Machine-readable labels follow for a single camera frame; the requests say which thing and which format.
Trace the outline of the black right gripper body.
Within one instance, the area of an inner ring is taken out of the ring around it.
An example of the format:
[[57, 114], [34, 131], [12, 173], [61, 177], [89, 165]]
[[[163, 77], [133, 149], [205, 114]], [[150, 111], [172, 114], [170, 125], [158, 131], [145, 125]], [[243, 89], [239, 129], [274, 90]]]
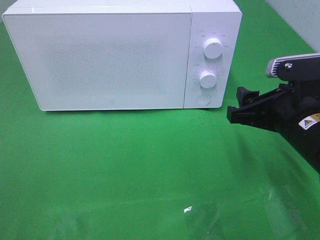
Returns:
[[294, 103], [295, 89], [292, 84], [281, 83], [267, 93], [247, 93], [247, 124], [254, 128], [277, 132], [281, 135], [302, 135], [299, 126], [302, 111]]

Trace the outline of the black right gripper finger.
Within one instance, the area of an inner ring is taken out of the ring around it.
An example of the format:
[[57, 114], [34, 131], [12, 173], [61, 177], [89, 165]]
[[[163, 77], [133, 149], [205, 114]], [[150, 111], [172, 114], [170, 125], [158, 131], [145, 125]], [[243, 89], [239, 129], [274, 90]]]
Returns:
[[243, 86], [239, 86], [236, 92], [236, 99], [239, 105], [248, 105], [259, 95], [259, 91], [251, 91]]
[[227, 107], [226, 117], [231, 124], [257, 126], [256, 109], [254, 107]]

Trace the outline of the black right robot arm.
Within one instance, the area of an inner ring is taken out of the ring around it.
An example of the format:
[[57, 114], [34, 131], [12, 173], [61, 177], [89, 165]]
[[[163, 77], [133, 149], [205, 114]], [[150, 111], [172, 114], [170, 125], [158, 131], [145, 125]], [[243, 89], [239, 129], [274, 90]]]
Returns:
[[294, 89], [281, 83], [267, 93], [240, 86], [239, 106], [228, 106], [226, 117], [231, 124], [241, 124], [279, 133], [315, 171], [320, 170], [320, 101], [304, 98], [294, 105]]

